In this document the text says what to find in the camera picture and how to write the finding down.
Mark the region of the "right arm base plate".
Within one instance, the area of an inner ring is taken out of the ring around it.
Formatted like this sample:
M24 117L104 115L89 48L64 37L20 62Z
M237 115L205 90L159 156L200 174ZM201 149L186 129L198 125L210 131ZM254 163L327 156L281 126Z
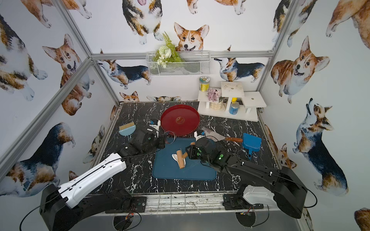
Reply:
M246 202L242 196L237 194L224 194L223 203L225 210L248 210L248 209L263 209L264 205L251 205Z

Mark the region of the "wooden double roller pin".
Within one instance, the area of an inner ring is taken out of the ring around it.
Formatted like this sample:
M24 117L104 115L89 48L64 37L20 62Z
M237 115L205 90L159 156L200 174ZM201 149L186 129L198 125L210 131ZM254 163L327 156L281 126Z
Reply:
M176 154L173 154L173 159L178 163L180 169L183 169L187 164L192 163L193 160L190 158L190 148L195 146L195 142L192 142L188 147L177 150Z

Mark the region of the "round metal cutter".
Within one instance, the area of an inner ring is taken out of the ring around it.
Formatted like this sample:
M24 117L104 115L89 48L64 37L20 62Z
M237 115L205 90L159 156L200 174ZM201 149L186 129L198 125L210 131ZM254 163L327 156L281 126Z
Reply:
M172 131L166 131L164 134L164 140L165 140L165 143L166 144L172 144L174 143L175 139L176 139L176 135L174 132Z

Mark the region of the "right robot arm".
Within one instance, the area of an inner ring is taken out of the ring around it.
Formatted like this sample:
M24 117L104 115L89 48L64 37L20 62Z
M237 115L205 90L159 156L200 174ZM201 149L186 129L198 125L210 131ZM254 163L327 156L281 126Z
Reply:
M228 152L208 138L186 147L190 159L198 159L219 173L238 175L256 183L242 187L242 198L250 205L277 206L292 218L300 219L308 189L288 167L259 166Z

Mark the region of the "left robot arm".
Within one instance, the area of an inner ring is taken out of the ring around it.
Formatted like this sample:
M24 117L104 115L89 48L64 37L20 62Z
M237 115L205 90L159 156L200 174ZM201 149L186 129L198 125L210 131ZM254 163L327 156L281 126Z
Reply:
M40 215L48 230L68 231L81 220L105 211L134 210L133 198L125 190L90 193L123 172L135 158L164 149L166 139L149 126L136 130L117 153L112 153L100 164L61 186L46 187L42 192Z

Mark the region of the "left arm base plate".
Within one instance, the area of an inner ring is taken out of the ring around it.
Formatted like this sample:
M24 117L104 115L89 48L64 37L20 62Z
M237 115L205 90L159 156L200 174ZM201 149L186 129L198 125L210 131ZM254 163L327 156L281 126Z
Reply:
M108 210L105 211L105 213L106 214L118 214L129 212L144 213L146 204L147 204L146 196L134 196L131 199L126 199L125 202L118 209Z

